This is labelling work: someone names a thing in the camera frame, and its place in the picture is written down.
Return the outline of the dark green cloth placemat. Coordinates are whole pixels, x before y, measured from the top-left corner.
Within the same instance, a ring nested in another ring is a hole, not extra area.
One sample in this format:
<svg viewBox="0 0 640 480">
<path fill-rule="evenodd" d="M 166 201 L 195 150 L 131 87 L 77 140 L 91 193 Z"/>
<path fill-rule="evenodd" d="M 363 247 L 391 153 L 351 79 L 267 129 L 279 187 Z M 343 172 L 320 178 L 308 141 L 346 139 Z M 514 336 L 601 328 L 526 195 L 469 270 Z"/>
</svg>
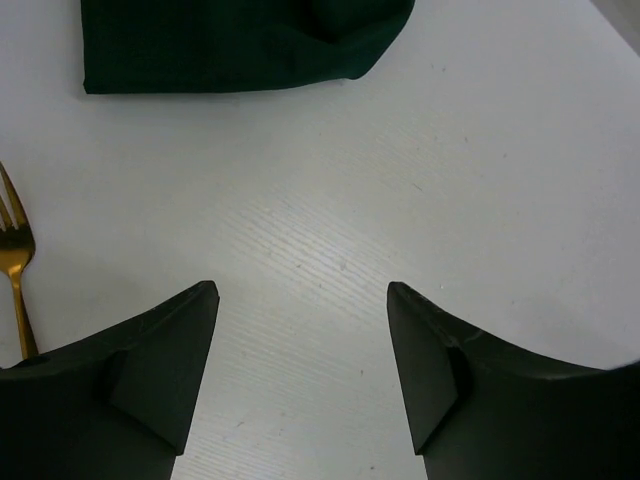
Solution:
<svg viewBox="0 0 640 480">
<path fill-rule="evenodd" d="M 88 94 L 280 90 L 368 73 L 411 1 L 84 1 Z"/>
</svg>

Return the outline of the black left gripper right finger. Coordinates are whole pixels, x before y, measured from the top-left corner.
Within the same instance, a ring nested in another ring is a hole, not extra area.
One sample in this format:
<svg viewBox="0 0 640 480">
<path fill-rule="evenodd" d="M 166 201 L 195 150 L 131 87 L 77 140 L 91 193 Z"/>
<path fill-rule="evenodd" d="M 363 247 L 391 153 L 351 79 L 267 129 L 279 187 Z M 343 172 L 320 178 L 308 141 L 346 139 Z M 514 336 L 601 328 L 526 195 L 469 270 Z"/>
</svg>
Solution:
<svg viewBox="0 0 640 480">
<path fill-rule="evenodd" d="M 502 340 L 401 282 L 387 314 L 431 479 L 635 479 L 639 366 L 596 369 Z"/>
</svg>

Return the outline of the gold fork dark handle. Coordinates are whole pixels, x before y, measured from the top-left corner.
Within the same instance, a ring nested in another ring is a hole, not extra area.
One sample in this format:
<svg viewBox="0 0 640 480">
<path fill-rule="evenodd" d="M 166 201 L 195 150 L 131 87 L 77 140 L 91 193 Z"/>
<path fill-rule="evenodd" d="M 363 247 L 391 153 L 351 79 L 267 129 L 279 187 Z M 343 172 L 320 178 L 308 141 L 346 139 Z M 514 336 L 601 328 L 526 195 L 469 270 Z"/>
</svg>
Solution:
<svg viewBox="0 0 640 480">
<path fill-rule="evenodd" d="M 4 167 L 1 178 L 11 208 L 1 200 L 1 271 L 11 282 L 21 354 L 24 360 L 39 354 L 22 292 L 22 274 L 36 252 L 33 232 L 21 199 Z"/>
</svg>

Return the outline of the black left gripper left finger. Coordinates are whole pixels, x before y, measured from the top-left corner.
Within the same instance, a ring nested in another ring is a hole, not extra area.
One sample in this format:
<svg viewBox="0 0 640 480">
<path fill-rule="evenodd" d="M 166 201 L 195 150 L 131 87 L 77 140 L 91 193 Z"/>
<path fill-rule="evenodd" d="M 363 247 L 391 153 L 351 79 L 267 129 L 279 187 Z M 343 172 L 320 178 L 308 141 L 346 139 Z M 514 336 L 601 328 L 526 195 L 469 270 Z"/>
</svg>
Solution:
<svg viewBox="0 0 640 480">
<path fill-rule="evenodd" d="M 4 479 L 168 479 L 187 444 L 219 293 L 160 305 L 1 371 Z"/>
</svg>

